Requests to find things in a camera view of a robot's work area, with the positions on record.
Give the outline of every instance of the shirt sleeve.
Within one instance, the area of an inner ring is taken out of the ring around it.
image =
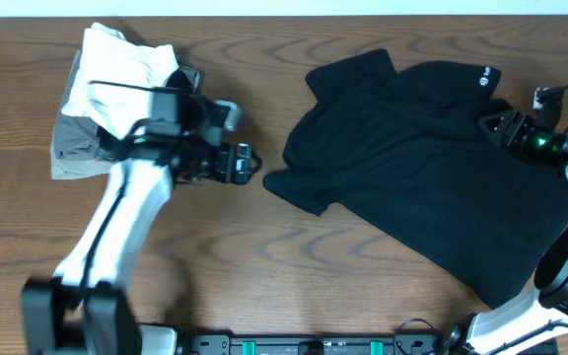
[[[489,99],[501,71],[446,61],[426,62],[400,72],[391,82],[393,96],[440,107]]]
[[[319,67],[306,76],[306,82],[318,102],[330,104],[365,81],[388,79],[395,74],[387,51],[375,49]]]

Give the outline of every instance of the gray cloth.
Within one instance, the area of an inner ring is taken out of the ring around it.
[[[72,117],[61,113],[63,106],[69,101],[69,93],[74,86],[74,79],[80,67],[80,57],[80,50],[78,50],[56,116],[53,143],[54,154],[58,159],[85,161],[103,155],[100,140],[97,137],[98,125],[88,117]]]

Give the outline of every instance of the white wall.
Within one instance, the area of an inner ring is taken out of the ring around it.
[[[552,15],[568,0],[0,0],[0,17]]]

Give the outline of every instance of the black fabric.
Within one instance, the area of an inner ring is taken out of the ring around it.
[[[475,124],[509,107],[490,100],[500,75],[442,61],[396,73],[381,49],[313,70],[318,102],[264,186],[316,215],[343,204],[498,307],[568,222],[568,181]]]

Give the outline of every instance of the wooden table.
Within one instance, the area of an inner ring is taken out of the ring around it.
[[[205,95],[243,108],[238,138],[264,158],[249,186],[175,192],[132,283],[140,320],[237,333],[389,333],[410,318],[445,327],[486,310],[342,206],[317,218],[260,179],[283,167],[286,138],[315,103],[304,81],[311,69],[378,47],[398,70],[438,59],[487,64],[503,70],[496,95],[531,111],[535,87],[568,83],[568,17],[0,19],[0,354],[24,352],[19,292],[74,247],[106,187],[105,177],[49,173],[58,103],[93,21],[137,43],[171,43],[204,72]],[[568,336],[560,344],[568,354]]]

